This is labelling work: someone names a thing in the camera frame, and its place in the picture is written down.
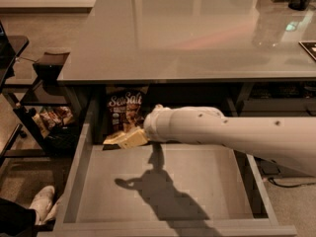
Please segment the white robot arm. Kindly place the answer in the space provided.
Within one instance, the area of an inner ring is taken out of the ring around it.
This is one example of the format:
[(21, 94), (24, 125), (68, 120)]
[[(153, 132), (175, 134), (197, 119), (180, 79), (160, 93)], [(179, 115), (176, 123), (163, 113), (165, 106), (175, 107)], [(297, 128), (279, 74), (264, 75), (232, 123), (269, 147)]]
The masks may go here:
[(165, 108), (125, 135), (121, 148), (147, 142), (214, 144), (316, 176), (316, 118), (233, 118), (211, 107)]

